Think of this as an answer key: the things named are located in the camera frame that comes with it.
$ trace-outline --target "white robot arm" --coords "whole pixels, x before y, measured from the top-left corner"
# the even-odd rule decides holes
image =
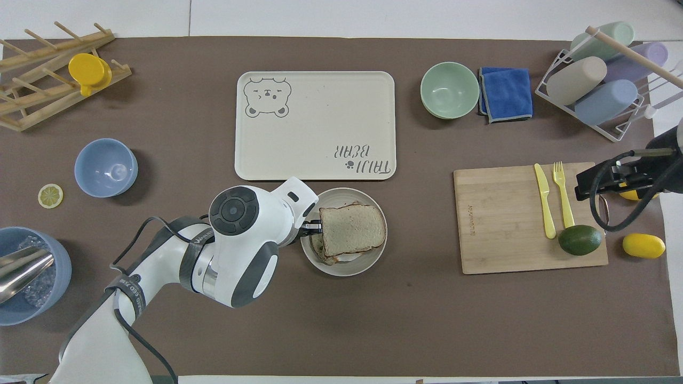
[[[233,308],[252,302],[273,276],[278,248],[298,237],[316,202],[306,184],[290,178],[272,192],[226,189],[211,203],[210,225],[190,217],[171,222],[171,230],[159,231],[81,319],[62,347],[50,383],[151,383],[126,325],[169,283]]]

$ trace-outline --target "bear drawing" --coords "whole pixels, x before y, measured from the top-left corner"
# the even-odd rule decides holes
[[[287,116],[290,111],[287,99],[291,93],[292,86],[285,79],[249,79],[245,85],[247,116],[255,118],[260,113],[274,113],[278,118]]]

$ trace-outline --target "wooden rack handle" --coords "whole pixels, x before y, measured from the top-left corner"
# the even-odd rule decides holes
[[[603,42],[609,46],[611,46],[612,48],[616,49],[617,51],[619,51],[624,56],[632,59],[633,61],[635,61],[638,64],[644,66],[645,68],[651,70],[652,72],[658,74],[659,76],[661,76],[662,78],[664,78],[668,82],[670,82],[671,84],[674,84],[676,87],[679,87],[680,89],[683,90],[683,79],[674,76],[669,71],[667,71],[664,68],[653,63],[652,61],[648,60],[644,56],[639,55],[638,53],[634,52],[631,48],[628,48],[627,46],[623,45],[622,43],[618,42],[617,40],[614,40],[611,37],[609,37],[608,35],[600,32],[597,28],[588,27],[588,28],[586,28],[586,33],[588,33],[589,35],[595,36],[596,39],[600,40],[601,42]]]

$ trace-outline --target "beige cup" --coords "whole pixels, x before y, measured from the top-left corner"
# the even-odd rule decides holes
[[[595,88],[607,75],[607,65],[591,56],[562,68],[548,79],[548,96],[561,105],[570,105]]]

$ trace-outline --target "knife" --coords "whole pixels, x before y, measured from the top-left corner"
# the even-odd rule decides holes
[[[536,180],[538,181],[538,191],[541,193],[541,206],[543,207],[543,226],[546,229],[547,238],[555,238],[557,235],[555,231],[555,224],[553,224],[553,216],[550,214],[550,206],[548,206],[548,195],[550,194],[550,187],[548,186],[548,179],[543,173],[541,166],[536,163],[533,165],[533,170],[536,172]]]

